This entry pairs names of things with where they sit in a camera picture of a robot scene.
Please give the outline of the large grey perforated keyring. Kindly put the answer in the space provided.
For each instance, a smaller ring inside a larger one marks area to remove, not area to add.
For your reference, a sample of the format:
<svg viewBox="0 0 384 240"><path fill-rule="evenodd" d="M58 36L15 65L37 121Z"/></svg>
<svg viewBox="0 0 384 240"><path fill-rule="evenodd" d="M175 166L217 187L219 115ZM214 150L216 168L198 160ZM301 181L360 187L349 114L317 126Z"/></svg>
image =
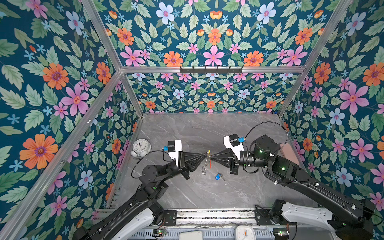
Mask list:
<svg viewBox="0 0 384 240"><path fill-rule="evenodd" d="M210 158L211 158L211 151L208 150L208 152L206 152L206 158L203 161L203 165L202 165L202 174L204 176L207 174L207 166L209 165Z"/></svg>

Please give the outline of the key with blue tag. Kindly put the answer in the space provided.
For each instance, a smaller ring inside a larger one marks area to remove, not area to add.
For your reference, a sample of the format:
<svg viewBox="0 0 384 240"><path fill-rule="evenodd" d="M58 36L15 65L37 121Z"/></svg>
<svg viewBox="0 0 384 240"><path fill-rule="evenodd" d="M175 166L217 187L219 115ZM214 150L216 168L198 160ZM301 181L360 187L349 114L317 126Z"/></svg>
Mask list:
<svg viewBox="0 0 384 240"><path fill-rule="evenodd" d="M224 175L222 173L217 173L217 175L215 176L215 180L219 181L219 180L222 180L222 181L226 181Z"/></svg>

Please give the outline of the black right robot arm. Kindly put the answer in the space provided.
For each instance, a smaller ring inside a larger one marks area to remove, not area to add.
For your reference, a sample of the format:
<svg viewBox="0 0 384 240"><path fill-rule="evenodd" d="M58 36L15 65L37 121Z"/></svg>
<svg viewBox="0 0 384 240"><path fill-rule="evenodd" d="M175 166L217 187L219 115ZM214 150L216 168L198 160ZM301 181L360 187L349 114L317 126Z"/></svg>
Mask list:
<svg viewBox="0 0 384 240"><path fill-rule="evenodd" d="M356 200L310 176L306 170L278 154L281 146L267 135L252 142L245 151L238 135L224 138L226 150L212 155L212 161L238 174L239 168L265 169L265 177L275 185L293 189L319 206L305 207L276 200L268 216L274 224L303 223L329 230L340 240L369 240L373 237L375 206L369 200Z"/></svg>

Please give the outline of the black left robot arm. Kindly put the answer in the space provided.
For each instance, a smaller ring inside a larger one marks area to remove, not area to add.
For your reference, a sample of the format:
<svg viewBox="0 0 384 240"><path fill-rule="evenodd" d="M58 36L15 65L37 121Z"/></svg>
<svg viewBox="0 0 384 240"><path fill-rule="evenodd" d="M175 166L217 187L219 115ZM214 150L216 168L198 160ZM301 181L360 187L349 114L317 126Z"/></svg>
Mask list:
<svg viewBox="0 0 384 240"><path fill-rule="evenodd" d="M114 210L112 214L89 229L78 228L73 234L74 240L127 240L136 232L159 224L164 215L164 208L158 200L168 189L166 181L178 175L186 180L194 172L206 154L179 152L179 158L165 165L148 165L139 177L141 184L133 196Z"/></svg>

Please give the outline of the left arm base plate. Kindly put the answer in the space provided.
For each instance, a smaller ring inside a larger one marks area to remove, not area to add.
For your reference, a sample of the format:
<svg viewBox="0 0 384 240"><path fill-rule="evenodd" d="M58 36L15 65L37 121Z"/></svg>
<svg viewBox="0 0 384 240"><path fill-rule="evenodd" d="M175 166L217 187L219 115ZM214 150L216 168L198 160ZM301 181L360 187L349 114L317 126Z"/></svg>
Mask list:
<svg viewBox="0 0 384 240"><path fill-rule="evenodd" d="M176 223L177 223L177 215L178 215L177 210L165 210L154 218L154 221L152 222L151 226L174 227L176 226Z"/></svg>

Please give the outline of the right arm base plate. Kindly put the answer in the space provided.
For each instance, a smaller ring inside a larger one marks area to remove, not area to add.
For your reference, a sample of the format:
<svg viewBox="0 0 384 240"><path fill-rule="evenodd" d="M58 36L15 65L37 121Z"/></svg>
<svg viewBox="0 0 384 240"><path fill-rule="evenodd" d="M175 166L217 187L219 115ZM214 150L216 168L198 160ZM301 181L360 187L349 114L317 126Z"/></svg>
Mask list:
<svg viewBox="0 0 384 240"><path fill-rule="evenodd" d="M270 213L270 211L264 209L255 209L255 219L258 226L284 226L287 224L287 221L278 214Z"/></svg>

